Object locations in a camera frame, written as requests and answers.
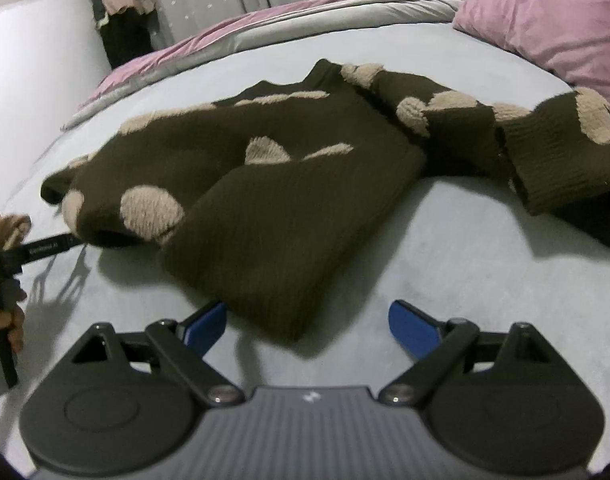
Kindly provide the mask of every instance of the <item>hand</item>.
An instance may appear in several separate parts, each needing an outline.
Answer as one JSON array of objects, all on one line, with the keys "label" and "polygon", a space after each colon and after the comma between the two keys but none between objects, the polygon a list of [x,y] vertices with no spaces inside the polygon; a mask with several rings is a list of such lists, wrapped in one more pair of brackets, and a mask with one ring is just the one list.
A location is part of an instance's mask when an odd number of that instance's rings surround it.
[{"label": "hand", "polygon": [[[24,301],[27,294],[20,287],[18,288],[18,298],[16,301]],[[12,312],[0,310],[0,330],[8,328],[7,338],[12,346],[12,351],[17,353],[22,351],[22,324],[24,323],[24,312],[16,304]]]}]

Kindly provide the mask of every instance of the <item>white wall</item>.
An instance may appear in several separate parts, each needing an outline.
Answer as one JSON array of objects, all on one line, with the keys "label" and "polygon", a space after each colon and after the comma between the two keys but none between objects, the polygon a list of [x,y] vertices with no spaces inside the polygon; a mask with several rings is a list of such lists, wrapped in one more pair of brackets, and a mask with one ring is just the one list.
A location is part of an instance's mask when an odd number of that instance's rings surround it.
[{"label": "white wall", "polygon": [[3,209],[60,125],[109,71],[88,0],[0,0]]}]

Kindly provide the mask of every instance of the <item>pink bedding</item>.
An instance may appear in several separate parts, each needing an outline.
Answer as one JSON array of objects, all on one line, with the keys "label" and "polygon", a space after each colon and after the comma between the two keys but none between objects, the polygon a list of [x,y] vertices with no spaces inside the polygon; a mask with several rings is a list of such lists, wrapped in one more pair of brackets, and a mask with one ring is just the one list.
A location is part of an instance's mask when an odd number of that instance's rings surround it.
[{"label": "pink bedding", "polygon": [[268,20],[269,18],[274,18],[290,12],[311,9],[313,7],[343,1],[345,0],[304,0],[302,2],[295,2],[283,6],[270,7],[269,9],[255,10],[254,12],[248,12],[242,16],[229,18],[228,20],[207,28],[196,36],[181,40],[170,47],[163,50],[158,50],[152,54],[138,57],[128,63],[125,63],[123,66],[118,67],[99,84],[98,88],[86,102],[80,105],[79,109],[85,107],[92,101],[98,99],[100,96],[107,94],[107,92],[110,92],[111,90],[125,83],[131,77],[135,75],[142,75],[154,68],[164,65],[166,62],[171,60],[193,54],[219,38],[222,38],[231,32],[240,30],[247,25],[259,23],[264,20]]}]

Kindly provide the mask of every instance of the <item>pink pillow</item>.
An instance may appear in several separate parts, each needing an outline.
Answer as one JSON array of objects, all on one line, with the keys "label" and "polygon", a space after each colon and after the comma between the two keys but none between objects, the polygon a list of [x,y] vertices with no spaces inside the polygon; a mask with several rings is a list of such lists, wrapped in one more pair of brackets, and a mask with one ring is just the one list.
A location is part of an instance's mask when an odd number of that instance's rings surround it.
[{"label": "pink pillow", "polygon": [[465,0],[453,26],[610,102],[610,0]]}]

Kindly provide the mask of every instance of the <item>bed sheet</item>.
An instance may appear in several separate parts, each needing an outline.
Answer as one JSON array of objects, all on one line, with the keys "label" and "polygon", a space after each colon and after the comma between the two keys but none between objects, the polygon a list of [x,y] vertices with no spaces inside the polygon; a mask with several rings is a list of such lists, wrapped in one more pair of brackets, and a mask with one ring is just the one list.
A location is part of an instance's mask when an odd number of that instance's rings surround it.
[{"label": "bed sheet", "polygon": [[[333,32],[234,54],[176,75],[112,105],[64,134],[4,206],[28,212],[31,238],[66,230],[41,202],[40,183],[99,148],[130,116],[209,102],[262,79],[301,80],[315,61],[381,62],[419,73],[485,103],[534,107],[568,90],[553,75],[457,32],[449,24]],[[26,266],[22,386],[0,399],[0,449],[27,473],[17,415],[29,392],[93,323],[136,331],[181,319],[208,298],[173,283],[154,247],[75,248]],[[389,335],[387,309],[403,298],[438,319],[464,316],[484,330],[527,320],[549,338],[600,399],[607,428],[593,467],[610,460],[610,249],[550,216],[527,215],[511,192],[486,180],[442,178],[413,187],[355,258],[339,269],[310,333],[277,348],[233,319],[206,360],[245,390],[257,384],[367,384],[377,392],[411,360]]]}]

